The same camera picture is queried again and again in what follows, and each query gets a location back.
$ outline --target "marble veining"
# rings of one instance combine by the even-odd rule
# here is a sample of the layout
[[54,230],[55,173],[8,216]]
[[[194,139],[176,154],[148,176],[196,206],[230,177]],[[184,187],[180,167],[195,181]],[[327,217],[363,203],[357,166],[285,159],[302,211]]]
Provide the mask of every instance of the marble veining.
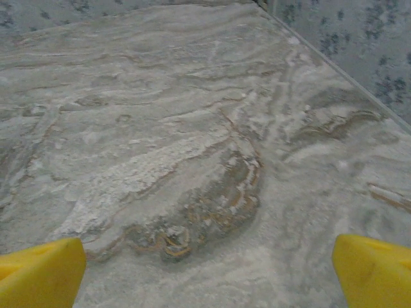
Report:
[[339,233],[411,246],[411,136],[256,4],[0,46],[0,253],[78,236],[76,307],[345,307]]

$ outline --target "gray marble slab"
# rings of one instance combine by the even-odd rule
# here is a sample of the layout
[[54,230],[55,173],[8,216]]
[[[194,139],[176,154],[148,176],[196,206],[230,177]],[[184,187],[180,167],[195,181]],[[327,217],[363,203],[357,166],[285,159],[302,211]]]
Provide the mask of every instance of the gray marble slab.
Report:
[[80,237],[77,307],[345,307],[338,234],[411,246],[411,136],[256,4],[29,33],[0,63],[0,253]]

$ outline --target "patterned wall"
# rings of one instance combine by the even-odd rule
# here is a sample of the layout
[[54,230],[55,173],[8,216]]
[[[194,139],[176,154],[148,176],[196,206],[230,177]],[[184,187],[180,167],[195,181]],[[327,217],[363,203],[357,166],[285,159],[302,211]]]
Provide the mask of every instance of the patterned wall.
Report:
[[411,124],[410,0],[275,0],[274,13]]
[[[0,35],[16,35],[151,5],[195,2],[0,0]],[[264,7],[267,0],[260,3]],[[410,0],[274,0],[274,13],[411,123]]]

